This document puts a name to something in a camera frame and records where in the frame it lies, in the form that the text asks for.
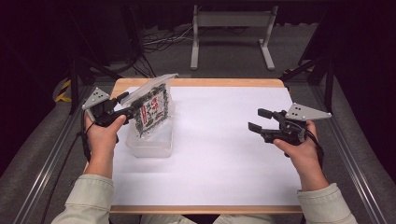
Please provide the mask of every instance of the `hand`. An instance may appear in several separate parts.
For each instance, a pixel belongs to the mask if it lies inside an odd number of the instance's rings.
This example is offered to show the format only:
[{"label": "hand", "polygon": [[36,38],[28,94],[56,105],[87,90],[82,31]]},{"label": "hand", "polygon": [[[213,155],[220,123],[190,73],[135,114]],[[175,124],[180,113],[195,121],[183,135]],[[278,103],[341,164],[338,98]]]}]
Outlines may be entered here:
[{"label": "hand", "polygon": [[[317,137],[315,123],[309,120],[306,124],[307,129]],[[290,156],[300,176],[303,191],[324,189],[329,186],[318,162],[316,145],[311,138],[306,138],[299,146],[293,146],[279,139],[274,140],[274,144]]]},{"label": "hand", "polygon": [[117,141],[117,131],[125,122],[124,115],[119,116],[108,127],[92,124],[85,114],[85,126],[88,140],[91,143],[91,161],[84,174],[102,175],[111,178],[113,173],[114,147]]}]

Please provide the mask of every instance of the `gray carpet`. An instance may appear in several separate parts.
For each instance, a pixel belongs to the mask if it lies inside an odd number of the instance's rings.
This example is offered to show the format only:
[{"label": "gray carpet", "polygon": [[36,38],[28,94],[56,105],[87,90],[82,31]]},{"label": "gray carpet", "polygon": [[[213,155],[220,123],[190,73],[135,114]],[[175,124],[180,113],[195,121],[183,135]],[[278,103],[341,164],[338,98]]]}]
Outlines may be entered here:
[{"label": "gray carpet", "polygon": [[[180,73],[181,77],[280,77],[286,69],[297,66],[297,62],[304,48],[313,34],[315,25],[275,27],[269,50],[276,66],[275,71],[268,71],[265,67],[257,39],[260,30],[247,29],[240,35],[224,30],[208,30],[200,38],[200,59],[197,71],[190,70],[191,42],[185,40],[164,51],[147,53],[146,56],[153,70],[158,75]],[[130,69],[122,73],[125,77],[136,77],[135,70]],[[309,87],[304,80],[304,74],[285,83],[290,87],[291,98],[302,105],[323,109],[315,87]],[[111,92],[114,81],[106,77],[99,77],[96,86]],[[323,91],[323,83],[318,87]],[[69,113],[69,103],[57,103],[56,107],[47,115],[20,149],[19,153],[9,165],[0,180],[0,223],[13,223],[20,211],[25,198],[35,183],[43,164],[45,163],[57,136],[62,131]],[[355,120],[349,104],[335,82],[332,104],[333,119],[340,127],[340,134],[346,143],[354,160],[361,168],[367,184],[372,191],[375,202],[388,223],[396,223],[396,187],[371,150],[358,122]],[[328,121],[317,121],[319,141],[325,150],[324,172],[332,181],[336,182],[346,198],[352,213],[359,223],[375,222],[370,217],[367,204],[364,203],[358,191],[355,180],[347,169],[343,160],[339,143],[330,131]],[[50,196],[50,190],[55,182],[67,150],[72,145],[75,134],[79,131],[79,122],[71,128],[70,134],[64,142],[62,155],[42,192],[28,223],[40,223],[43,211]],[[81,142],[77,140],[62,172],[57,188],[52,197],[46,222],[50,221],[64,210],[64,202],[72,189],[70,185],[78,178],[85,166]],[[301,215],[276,215],[277,223],[300,223]],[[138,216],[111,215],[114,223],[138,223]]]}]

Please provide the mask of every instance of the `shirt cuff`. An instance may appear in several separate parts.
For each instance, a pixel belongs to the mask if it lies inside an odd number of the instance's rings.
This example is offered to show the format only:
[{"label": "shirt cuff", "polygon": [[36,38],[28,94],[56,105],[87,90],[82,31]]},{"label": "shirt cuff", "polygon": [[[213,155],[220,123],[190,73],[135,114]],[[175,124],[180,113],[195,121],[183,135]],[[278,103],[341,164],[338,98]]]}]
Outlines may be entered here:
[{"label": "shirt cuff", "polygon": [[297,195],[304,216],[310,223],[356,222],[336,184],[319,190],[298,191]]},{"label": "shirt cuff", "polygon": [[83,206],[110,211],[113,181],[100,175],[81,175],[70,193],[66,206]]}]

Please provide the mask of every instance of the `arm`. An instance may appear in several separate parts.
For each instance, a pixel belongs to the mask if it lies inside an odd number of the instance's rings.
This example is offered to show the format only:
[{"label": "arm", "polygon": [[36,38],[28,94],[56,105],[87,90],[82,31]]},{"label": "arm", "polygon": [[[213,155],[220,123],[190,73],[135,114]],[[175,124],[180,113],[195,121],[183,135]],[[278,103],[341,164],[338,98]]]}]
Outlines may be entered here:
[{"label": "arm", "polygon": [[92,125],[90,118],[85,116],[92,148],[91,161],[84,175],[76,181],[65,210],[52,223],[108,223],[113,199],[114,147],[117,131],[125,119],[125,116],[120,116],[104,128]]},{"label": "arm", "polygon": [[[317,136],[315,123],[307,122],[307,129]],[[335,184],[329,184],[318,162],[315,143],[307,138],[299,146],[279,139],[274,144],[290,156],[300,176],[302,190],[298,199],[307,223],[357,223]]]}]

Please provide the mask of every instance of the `white paper sheet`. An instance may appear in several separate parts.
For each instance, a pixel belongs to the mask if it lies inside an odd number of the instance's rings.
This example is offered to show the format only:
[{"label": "white paper sheet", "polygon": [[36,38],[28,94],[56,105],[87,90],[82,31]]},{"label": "white paper sheet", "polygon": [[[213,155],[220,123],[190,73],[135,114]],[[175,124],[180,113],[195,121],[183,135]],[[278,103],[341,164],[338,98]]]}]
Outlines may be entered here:
[{"label": "white paper sheet", "polygon": [[138,159],[119,131],[113,205],[298,205],[290,159],[248,129],[278,129],[259,108],[288,110],[285,88],[172,87],[176,104],[172,155]]}]

